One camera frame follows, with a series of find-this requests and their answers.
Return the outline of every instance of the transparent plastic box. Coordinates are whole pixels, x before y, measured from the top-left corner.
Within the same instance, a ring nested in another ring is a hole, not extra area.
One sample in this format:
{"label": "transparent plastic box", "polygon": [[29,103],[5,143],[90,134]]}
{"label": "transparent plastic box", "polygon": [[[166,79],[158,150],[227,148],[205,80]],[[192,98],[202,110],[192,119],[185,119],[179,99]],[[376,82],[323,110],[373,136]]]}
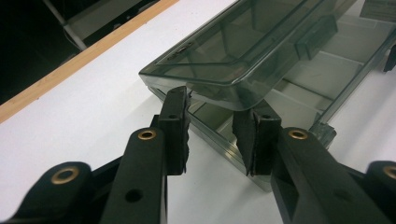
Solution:
{"label": "transparent plastic box", "polygon": [[[160,98],[192,90],[191,122],[245,172],[233,112],[262,100],[283,127],[310,130],[324,143],[326,123],[396,40],[395,23],[359,16],[364,1],[237,1],[146,66],[140,76]],[[269,189],[268,177],[254,177]]]}

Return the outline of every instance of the screw hole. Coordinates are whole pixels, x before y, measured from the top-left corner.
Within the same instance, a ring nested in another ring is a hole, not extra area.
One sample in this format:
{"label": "screw hole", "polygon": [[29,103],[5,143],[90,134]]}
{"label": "screw hole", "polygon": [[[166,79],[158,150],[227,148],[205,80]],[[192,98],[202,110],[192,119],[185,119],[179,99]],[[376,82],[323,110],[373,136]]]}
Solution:
{"label": "screw hole", "polygon": [[156,135],[157,134],[152,130],[145,130],[139,133],[137,137],[140,138],[141,140],[149,140],[155,138]]}
{"label": "screw hole", "polygon": [[308,138],[308,134],[299,130],[291,130],[289,136],[295,139],[304,140]]}
{"label": "screw hole", "polygon": [[56,172],[52,178],[51,182],[54,185],[66,184],[74,180],[78,176],[79,170],[76,166],[64,167],[58,172]]}
{"label": "screw hole", "polygon": [[143,191],[140,189],[131,189],[125,195],[125,200],[128,203],[139,202],[142,198],[143,198]]}

